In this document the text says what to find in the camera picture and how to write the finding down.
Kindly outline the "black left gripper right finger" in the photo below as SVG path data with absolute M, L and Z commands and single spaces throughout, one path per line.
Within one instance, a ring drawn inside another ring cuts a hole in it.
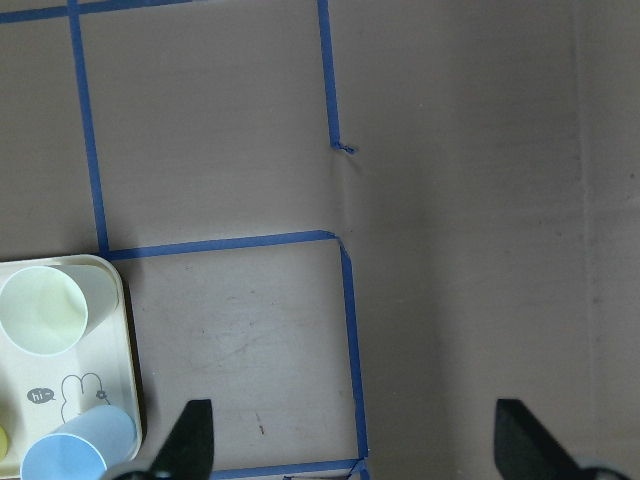
M 498 399 L 494 463 L 502 479 L 579 479 L 582 470 L 518 399 Z

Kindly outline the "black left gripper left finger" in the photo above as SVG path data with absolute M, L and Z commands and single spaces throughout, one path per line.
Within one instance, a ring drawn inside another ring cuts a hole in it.
M 208 479 L 214 461 L 213 408 L 209 399 L 190 400 L 152 461 L 151 479 Z

